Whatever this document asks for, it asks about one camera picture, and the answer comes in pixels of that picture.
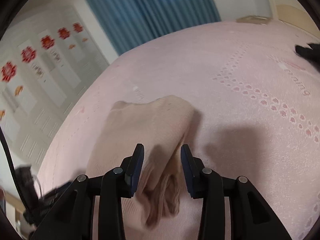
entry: black cable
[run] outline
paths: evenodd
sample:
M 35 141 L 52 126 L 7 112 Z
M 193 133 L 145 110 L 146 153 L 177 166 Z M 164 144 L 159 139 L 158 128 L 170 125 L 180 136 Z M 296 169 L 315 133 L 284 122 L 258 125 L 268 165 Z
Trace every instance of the black cable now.
M 26 200 L 25 200 L 25 198 L 24 198 L 24 196 L 22 194 L 20 185 L 18 183 L 18 180 L 17 180 L 17 177 L 16 177 L 16 173 L 14 171 L 14 166 L 13 166 L 10 150 L 9 150 L 7 141 L 6 141 L 5 137 L 4 137 L 4 134 L 2 132 L 1 126 L 0 126 L 0 142 L 2 144 L 5 156 L 7 157 L 7 161 L 8 161 L 9 169 L 10 169 L 10 172 L 11 172 L 11 176 L 12 176 L 13 182 L 14 182 L 16 188 L 17 188 L 17 191 L 18 191 L 18 194 L 20 196 L 20 199 L 21 199 L 23 205 L 25 206 L 26 210 L 28 211 L 28 213 L 32 216 L 31 209 L 28 206 L 28 204 L 27 204 L 27 202 L 26 202 Z

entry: red flower decoration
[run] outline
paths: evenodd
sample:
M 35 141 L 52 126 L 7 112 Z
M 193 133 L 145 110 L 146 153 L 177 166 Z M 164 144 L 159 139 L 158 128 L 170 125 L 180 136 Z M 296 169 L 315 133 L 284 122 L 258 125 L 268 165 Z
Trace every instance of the red flower decoration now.
M 22 62 L 30 63 L 31 60 L 36 58 L 36 50 L 28 46 L 21 52 L 21 56 Z
M 70 37 L 70 31 L 68 31 L 67 28 L 65 27 L 59 29 L 58 33 L 59 33 L 59 37 L 63 40 Z
M 12 77 L 17 73 L 17 65 L 13 65 L 8 61 L 1 69 L 2 81 L 9 82 Z
M 54 39 L 47 35 L 41 39 L 41 44 L 43 48 L 50 49 L 54 45 Z
M 77 33 L 80 33 L 83 31 L 83 27 L 81 26 L 80 23 L 74 23 L 73 24 L 73 30 Z

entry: wooden headboard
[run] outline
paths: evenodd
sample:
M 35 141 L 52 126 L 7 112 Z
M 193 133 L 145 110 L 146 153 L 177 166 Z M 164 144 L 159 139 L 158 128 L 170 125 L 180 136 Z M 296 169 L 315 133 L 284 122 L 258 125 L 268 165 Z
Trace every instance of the wooden headboard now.
M 320 38 L 320 30 L 297 0 L 269 0 L 273 19 L 305 30 Z

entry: pink bedsheet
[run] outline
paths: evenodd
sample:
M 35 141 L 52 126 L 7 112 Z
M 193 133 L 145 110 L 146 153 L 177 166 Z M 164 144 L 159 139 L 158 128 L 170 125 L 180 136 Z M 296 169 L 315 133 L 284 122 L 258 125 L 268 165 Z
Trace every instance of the pink bedsheet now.
M 222 176 L 247 176 L 292 239 L 302 239 L 320 212 L 320 74 L 294 45 L 316 41 L 281 22 L 219 22 L 123 54 L 55 136 L 38 174 L 44 191 L 85 172 L 114 102 L 176 95 L 198 109 L 189 136 L 193 154 Z M 201 206 L 184 190 L 176 218 L 152 232 L 126 228 L 127 239 L 196 239 Z

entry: beige cloth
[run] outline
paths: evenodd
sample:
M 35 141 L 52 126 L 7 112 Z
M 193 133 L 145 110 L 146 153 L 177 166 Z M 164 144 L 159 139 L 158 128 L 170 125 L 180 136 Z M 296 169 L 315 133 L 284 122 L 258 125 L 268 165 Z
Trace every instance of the beige cloth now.
M 168 96 L 148 104 L 116 102 L 88 162 L 86 174 L 95 177 L 120 166 L 137 143 L 145 149 L 137 192 L 122 199 L 124 224 L 139 230 L 154 228 L 161 217 L 179 212 L 180 147 L 194 109 Z

